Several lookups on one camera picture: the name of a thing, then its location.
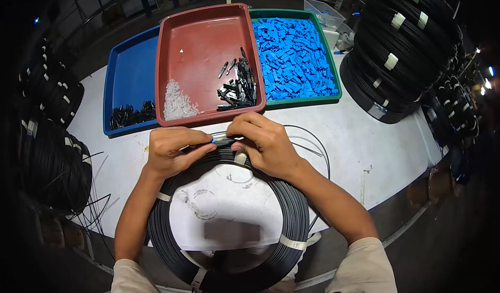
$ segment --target green tray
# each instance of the green tray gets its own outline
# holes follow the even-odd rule
[[[335,68],[334,59],[332,57],[332,52],[328,46],[328,42],[324,37],[323,29],[321,24],[316,18],[316,15],[309,11],[304,10],[292,10],[292,9],[249,9],[250,18],[253,22],[258,22],[259,18],[284,18],[284,19],[304,19],[311,20],[314,27],[320,35],[320,42],[327,51],[327,62],[330,65],[330,71],[334,76],[334,83],[339,90],[339,94],[336,96],[325,96],[325,97],[311,97],[311,98],[295,98],[286,100],[275,100],[267,101],[266,109],[278,109],[285,107],[298,107],[306,105],[316,105],[316,104],[326,104],[326,103],[337,103],[340,98],[342,98],[342,89],[339,75],[337,74],[337,69]]]

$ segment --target table top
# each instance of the table top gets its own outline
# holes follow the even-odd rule
[[[337,69],[343,55],[334,55]],[[103,233],[114,237],[128,195],[147,161],[149,131],[114,139],[103,134],[103,91],[107,67],[85,78],[85,95],[68,131],[87,145],[92,157],[92,198],[111,194],[103,211]],[[347,90],[337,104],[266,111],[264,116],[281,124],[301,126],[313,132],[327,149],[331,180],[355,197],[366,209],[382,203],[441,159],[441,151],[422,111],[388,125],[371,117]],[[206,133],[225,131],[229,122],[201,126]],[[291,140],[316,152],[321,147],[308,133],[287,128]],[[297,147],[323,175],[324,157]],[[209,166],[191,171],[196,179],[179,187],[172,197],[170,222],[181,249],[229,250],[276,243],[283,217],[271,188],[243,167]],[[96,205],[98,212],[104,202]],[[90,216],[90,208],[84,214]],[[309,209],[312,221],[315,214]],[[73,221],[80,223],[80,218]],[[312,232],[327,228],[318,219]],[[96,225],[91,229],[98,231]]]

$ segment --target person's left hand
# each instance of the person's left hand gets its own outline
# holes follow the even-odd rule
[[[211,141],[211,135],[186,127],[156,128],[149,134],[149,157],[144,168],[163,180],[175,176],[215,150],[217,146]],[[199,144],[204,145],[187,154],[179,150]]]

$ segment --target sleeve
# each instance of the sleeve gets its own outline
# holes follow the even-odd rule
[[[394,273],[382,242],[370,237],[351,244],[325,292],[397,293]]]
[[[159,293],[139,264],[131,259],[119,259],[113,271],[111,293]]]

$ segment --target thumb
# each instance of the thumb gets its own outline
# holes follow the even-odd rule
[[[259,152],[259,150],[257,150],[257,145],[255,144],[255,142],[253,142],[250,139],[243,138],[240,141],[236,141],[231,145],[231,150],[245,151],[250,157],[250,162],[252,162],[252,165],[255,166],[256,168],[262,167],[264,165],[264,159],[262,158],[262,154]]]
[[[192,150],[184,155],[178,156],[177,159],[184,168],[188,168],[191,164],[204,157],[208,152],[217,148],[216,144],[209,143],[199,148]]]

